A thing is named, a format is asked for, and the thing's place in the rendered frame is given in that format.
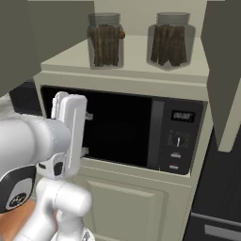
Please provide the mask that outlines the dark appliance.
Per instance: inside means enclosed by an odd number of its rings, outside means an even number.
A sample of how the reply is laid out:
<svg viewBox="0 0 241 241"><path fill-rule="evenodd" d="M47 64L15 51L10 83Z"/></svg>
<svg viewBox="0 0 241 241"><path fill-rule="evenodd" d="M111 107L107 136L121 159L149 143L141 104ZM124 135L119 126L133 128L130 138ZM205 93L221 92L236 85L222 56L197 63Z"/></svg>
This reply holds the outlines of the dark appliance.
<svg viewBox="0 0 241 241"><path fill-rule="evenodd" d="M23 82L8 94L15 112L36 116L42 115L38 93L33 79Z"/></svg>

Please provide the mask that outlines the cream cabinet unit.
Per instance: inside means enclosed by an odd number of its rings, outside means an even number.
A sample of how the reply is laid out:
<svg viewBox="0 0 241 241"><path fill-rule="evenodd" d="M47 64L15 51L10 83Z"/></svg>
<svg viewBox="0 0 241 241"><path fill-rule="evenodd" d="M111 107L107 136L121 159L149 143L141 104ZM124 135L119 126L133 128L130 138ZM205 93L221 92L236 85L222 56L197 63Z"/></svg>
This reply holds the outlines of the cream cabinet unit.
<svg viewBox="0 0 241 241"><path fill-rule="evenodd" d="M88 40L83 40L42 62L41 72L35 78L41 110L45 116L50 114L56 93L64 91L64 88L167 97L203 103L200 129L190 169L186 175L94 159L88 154L81 161L81 168L115 171L189 186L191 194L186 209L183 237L213 128L207 91L209 68L201 43L206 4L207 0L94 0L96 11L114 12L121 16L126 33L123 44L123 67L92 69L89 66ZM155 16L161 11L190 14L189 24L196 28L196 37L191 62L185 67L165 71L147 63L148 29L155 24Z"/></svg>

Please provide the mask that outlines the cream lower cupboard door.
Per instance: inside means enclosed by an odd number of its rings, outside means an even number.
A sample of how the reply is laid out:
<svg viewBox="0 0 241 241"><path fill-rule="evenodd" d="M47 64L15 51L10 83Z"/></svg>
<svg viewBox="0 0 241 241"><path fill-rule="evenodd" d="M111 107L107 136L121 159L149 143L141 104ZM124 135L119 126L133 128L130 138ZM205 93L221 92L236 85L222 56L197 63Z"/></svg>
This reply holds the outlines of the cream lower cupboard door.
<svg viewBox="0 0 241 241"><path fill-rule="evenodd" d="M72 180L93 196L84 220L96 241L182 241L189 186L87 167Z"/></svg>

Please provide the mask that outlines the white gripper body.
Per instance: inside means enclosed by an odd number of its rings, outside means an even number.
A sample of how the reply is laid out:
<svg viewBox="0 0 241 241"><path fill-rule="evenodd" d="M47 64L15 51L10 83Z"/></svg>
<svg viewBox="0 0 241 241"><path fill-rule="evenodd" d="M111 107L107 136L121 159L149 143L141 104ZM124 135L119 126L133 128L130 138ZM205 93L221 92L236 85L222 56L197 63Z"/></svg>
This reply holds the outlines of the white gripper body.
<svg viewBox="0 0 241 241"><path fill-rule="evenodd" d="M87 102L83 95L64 91L58 92L53 99L51 118L62 121L70 131L70 146L64 162L64 178L75 175L80 168Z"/></svg>

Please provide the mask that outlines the grey-green cabinet door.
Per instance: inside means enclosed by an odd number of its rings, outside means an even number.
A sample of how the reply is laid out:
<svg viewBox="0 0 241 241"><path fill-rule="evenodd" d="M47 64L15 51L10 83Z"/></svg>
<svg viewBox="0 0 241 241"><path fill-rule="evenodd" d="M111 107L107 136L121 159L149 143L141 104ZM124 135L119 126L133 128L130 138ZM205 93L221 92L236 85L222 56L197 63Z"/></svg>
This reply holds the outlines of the grey-green cabinet door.
<svg viewBox="0 0 241 241"><path fill-rule="evenodd" d="M201 40L217 149L229 153L241 124L241 0L208 0Z"/></svg>
<svg viewBox="0 0 241 241"><path fill-rule="evenodd" d="M0 97L87 37L87 0L0 0Z"/></svg>

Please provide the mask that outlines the black microwave oven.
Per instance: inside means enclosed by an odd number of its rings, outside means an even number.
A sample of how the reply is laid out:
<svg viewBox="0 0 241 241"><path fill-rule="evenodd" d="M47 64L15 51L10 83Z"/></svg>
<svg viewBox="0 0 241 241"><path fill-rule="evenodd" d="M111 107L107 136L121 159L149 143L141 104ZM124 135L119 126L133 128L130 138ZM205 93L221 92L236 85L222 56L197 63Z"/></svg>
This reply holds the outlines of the black microwave oven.
<svg viewBox="0 0 241 241"><path fill-rule="evenodd" d="M64 88L88 99L83 145L94 159L186 175L203 103L89 89Z"/></svg>

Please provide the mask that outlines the glass jar of brown sticks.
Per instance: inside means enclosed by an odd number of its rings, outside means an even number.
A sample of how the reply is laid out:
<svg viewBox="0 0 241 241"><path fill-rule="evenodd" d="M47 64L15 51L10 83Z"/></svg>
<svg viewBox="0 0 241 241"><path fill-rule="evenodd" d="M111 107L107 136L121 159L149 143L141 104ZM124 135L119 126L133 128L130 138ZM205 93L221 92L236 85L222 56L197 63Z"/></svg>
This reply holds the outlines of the glass jar of brown sticks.
<svg viewBox="0 0 241 241"><path fill-rule="evenodd" d="M88 16L88 53L92 69L123 67L125 32L121 15L114 12L92 13Z"/></svg>
<svg viewBox="0 0 241 241"><path fill-rule="evenodd" d="M147 63L165 71L190 64L196 28L187 12L159 12L148 29Z"/></svg>

